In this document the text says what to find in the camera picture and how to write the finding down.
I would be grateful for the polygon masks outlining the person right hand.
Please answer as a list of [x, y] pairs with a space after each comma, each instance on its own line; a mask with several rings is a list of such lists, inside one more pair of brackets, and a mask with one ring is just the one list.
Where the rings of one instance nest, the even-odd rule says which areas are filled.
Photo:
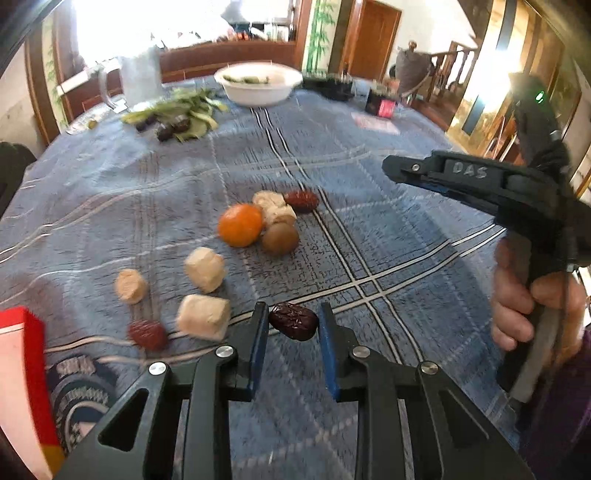
[[[528, 316], [536, 305], [553, 309], [561, 307], [564, 276], [561, 273], [551, 273], [526, 287], [516, 276], [515, 247], [508, 238], [503, 238], [497, 244], [495, 259], [491, 334], [497, 346], [509, 352], [520, 342], [529, 342], [534, 338], [534, 327]], [[586, 292], [582, 285], [571, 278], [568, 294], [561, 350], [557, 358], [560, 365], [575, 357], [583, 344]]]

